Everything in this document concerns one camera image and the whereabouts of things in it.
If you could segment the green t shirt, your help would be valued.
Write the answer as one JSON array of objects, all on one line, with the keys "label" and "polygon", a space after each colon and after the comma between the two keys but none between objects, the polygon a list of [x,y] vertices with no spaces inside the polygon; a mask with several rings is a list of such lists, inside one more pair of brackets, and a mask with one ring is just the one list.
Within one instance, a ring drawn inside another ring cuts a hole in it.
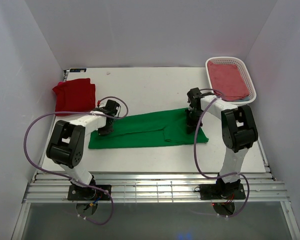
[{"label": "green t shirt", "polygon": [[113,132],[90,135],[90,150],[155,148],[193,145],[195,133],[187,133],[186,109],[157,111],[116,120]]}]

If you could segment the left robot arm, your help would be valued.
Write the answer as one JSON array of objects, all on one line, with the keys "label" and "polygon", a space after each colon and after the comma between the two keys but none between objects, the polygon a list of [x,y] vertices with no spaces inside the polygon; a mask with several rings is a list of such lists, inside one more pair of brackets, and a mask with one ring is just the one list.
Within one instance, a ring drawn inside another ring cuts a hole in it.
[{"label": "left robot arm", "polygon": [[54,125],[46,156],[65,170],[85,200],[96,195],[93,176],[81,164],[85,138],[93,132],[100,136],[112,133],[114,117],[119,109],[118,102],[108,100],[104,106],[93,109],[91,115],[70,121],[59,120]]}]

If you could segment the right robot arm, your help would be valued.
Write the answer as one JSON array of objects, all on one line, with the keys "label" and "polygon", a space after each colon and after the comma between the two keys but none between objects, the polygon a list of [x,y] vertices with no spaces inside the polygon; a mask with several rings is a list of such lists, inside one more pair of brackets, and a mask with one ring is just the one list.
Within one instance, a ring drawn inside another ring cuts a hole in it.
[{"label": "right robot arm", "polygon": [[221,121],[221,136],[225,145],[225,156],[215,183],[198,187],[202,200],[232,198],[244,200],[247,194],[241,184],[241,168],[248,150],[258,140],[254,116],[248,105],[235,105],[224,101],[218,90],[192,88],[187,93],[186,133],[199,134],[205,113]]}]

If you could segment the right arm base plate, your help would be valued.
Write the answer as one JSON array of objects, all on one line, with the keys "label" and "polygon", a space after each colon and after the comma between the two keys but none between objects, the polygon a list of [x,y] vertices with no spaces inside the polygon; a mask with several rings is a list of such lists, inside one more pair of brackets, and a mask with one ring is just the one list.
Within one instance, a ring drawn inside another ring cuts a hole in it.
[{"label": "right arm base plate", "polygon": [[245,200],[246,193],[243,184],[234,188],[221,189],[217,184],[200,184],[194,188],[201,200]]}]

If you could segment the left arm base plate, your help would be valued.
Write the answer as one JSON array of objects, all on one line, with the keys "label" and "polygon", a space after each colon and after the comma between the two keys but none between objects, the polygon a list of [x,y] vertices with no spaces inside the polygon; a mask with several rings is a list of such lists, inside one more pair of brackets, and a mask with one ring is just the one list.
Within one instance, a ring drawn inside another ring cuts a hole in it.
[{"label": "left arm base plate", "polygon": [[109,201],[110,197],[103,191],[92,189],[90,187],[80,187],[72,184],[68,189],[68,201],[94,201],[97,199]]}]

